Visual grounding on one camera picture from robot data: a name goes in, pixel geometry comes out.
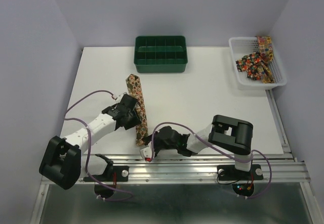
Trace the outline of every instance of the white table surface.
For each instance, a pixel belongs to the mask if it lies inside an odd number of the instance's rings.
[[[140,74],[133,64],[134,47],[84,48],[69,105],[88,93],[106,89],[119,95],[127,92],[125,79],[140,76],[149,133],[164,121],[185,124],[194,131],[205,128],[214,115],[249,121],[253,124],[252,149],[264,154],[282,154],[281,142],[265,91],[237,89],[229,48],[188,47],[188,64],[180,74]],[[92,121],[114,103],[109,94],[90,96],[68,113],[68,117]],[[61,137],[78,130],[81,124],[67,121]],[[172,126],[180,133],[185,129]],[[139,154],[135,129],[123,128],[103,137],[92,153]],[[168,150],[159,155],[177,154]],[[215,154],[204,149],[200,154]]]

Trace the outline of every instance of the folded patterned cloth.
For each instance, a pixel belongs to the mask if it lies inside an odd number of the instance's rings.
[[[136,111],[140,117],[141,124],[136,126],[136,145],[141,146],[144,144],[143,138],[148,136],[148,128],[140,78],[137,75],[131,74],[126,79],[126,85],[129,95],[138,100]]]
[[[261,80],[263,83],[274,83],[268,64],[261,58],[259,52],[243,56],[236,61],[238,71],[246,71],[248,78]]]
[[[259,51],[262,59],[266,63],[270,63],[273,59],[272,40],[269,36],[257,36],[259,43]]]

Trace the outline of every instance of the green plastic tray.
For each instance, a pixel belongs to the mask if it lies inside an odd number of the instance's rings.
[[[139,73],[180,73],[185,71],[187,63],[184,36],[136,38],[134,64]]]

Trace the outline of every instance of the purple wall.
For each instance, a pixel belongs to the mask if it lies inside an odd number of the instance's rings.
[[[29,223],[80,50],[54,0],[0,0],[0,223]]]
[[[274,91],[293,153],[324,211],[324,0],[289,0],[271,36],[288,83]]]
[[[56,0],[82,46],[132,46],[138,35],[183,34],[190,46],[228,46],[267,34],[288,0]]]

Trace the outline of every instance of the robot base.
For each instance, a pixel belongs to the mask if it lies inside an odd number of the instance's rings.
[[[113,173],[116,173],[117,182],[127,182],[128,181],[128,173],[130,167],[128,166],[114,166],[111,171],[108,173],[103,173],[102,175],[94,175],[94,177],[100,182],[112,182],[113,181]],[[84,177],[84,182],[94,182],[90,177]]]
[[[237,180],[263,180],[261,166],[252,164],[249,172],[237,170],[235,165],[219,165],[217,166],[219,181],[237,181]]]

